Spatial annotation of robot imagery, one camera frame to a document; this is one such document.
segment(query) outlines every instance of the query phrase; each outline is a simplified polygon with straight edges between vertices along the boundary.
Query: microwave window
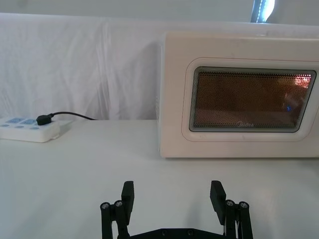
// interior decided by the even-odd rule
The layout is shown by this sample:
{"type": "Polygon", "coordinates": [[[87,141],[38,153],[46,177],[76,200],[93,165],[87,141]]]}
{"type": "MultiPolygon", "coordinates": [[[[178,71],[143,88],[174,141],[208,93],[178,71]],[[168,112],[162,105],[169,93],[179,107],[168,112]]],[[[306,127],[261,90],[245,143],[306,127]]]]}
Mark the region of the microwave window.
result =
{"type": "Polygon", "coordinates": [[[189,129],[198,132],[296,132],[316,72],[198,67],[189,129]]]}

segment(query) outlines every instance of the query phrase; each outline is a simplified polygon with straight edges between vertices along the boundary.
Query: white microwave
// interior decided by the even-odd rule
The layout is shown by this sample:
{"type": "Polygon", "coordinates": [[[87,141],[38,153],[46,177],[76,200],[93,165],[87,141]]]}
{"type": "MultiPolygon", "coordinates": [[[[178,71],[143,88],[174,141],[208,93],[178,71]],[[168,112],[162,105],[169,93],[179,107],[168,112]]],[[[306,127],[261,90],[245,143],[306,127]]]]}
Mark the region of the white microwave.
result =
{"type": "Polygon", "coordinates": [[[319,156],[319,38],[169,32],[161,65],[161,156],[319,156]]]}

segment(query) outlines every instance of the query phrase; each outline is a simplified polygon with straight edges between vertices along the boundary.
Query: screw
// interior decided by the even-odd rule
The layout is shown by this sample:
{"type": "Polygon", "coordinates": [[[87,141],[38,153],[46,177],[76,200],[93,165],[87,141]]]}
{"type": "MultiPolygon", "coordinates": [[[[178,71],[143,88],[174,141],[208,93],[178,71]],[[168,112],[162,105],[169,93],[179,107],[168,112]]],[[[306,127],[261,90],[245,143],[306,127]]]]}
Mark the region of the screw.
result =
{"type": "Polygon", "coordinates": [[[232,201],[227,201],[226,204],[227,204],[228,206],[233,206],[233,205],[234,205],[232,201]]]}
{"type": "Polygon", "coordinates": [[[115,206],[117,206],[117,207],[120,207],[121,205],[123,205],[122,202],[117,202],[117,203],[115,204],[115,206]]]}
{"type": "Polygon", "coordinates": [[[108,208],[108,207],[109,207],[109,204],[107,204],[107,203],[102,204],[102,206],[101,206],[102,209],[106,209],[106,208],[108,208]]]}
{"type": "Polygon", "coordinates": [[[162,230],[161,231],[161,235],[165,237],[167,235],[167,231],[166,230],[162,230]]]}
{"type": "Polygon", "coordinates": [[[188,229],[187,230],[187,235],[193,236],[194,235],[194,231],[192,229],[188,229]]]}
{"type": "Polygon", "coordinates": [[[248,208],[247,203],[241,203],[240,206],[241,206],[242,208],[248,208]]]}

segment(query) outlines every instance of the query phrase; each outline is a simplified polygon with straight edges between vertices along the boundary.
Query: midea logo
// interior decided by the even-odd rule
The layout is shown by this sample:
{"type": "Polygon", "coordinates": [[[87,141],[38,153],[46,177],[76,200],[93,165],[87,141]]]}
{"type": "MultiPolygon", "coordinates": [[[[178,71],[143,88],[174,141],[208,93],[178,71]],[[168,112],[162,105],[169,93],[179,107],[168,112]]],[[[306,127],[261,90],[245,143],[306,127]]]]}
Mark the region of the midea logo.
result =
{"type": "Polygon", "coordinates": [[[236,126],[239,127],[239,128],[243,128],[243,127],[250,127],[250,128],[253,128],[254,127],[254,124],[253,123],[244,123],[242,121],[238,121],[236,123],[236,126]]]}

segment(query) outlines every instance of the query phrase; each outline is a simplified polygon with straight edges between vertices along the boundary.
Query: table surface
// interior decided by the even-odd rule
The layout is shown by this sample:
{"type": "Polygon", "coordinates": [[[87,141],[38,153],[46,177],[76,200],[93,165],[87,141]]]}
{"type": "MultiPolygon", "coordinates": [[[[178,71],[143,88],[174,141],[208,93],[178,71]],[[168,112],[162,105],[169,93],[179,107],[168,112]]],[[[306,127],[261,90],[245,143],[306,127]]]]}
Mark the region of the table surface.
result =
{"type": "Polygon", "coordinates": [[[250,204],[254,238],[319,236],[316,160],[164,159],[154,120],[76,121],[64,131],[47,143],[0,140],[1,239],[101,238],[100,204],[120,199],[127,180],[135,184],[131,235],[221,234],[209,199],[219,180],[228,199],[250,204]]]}

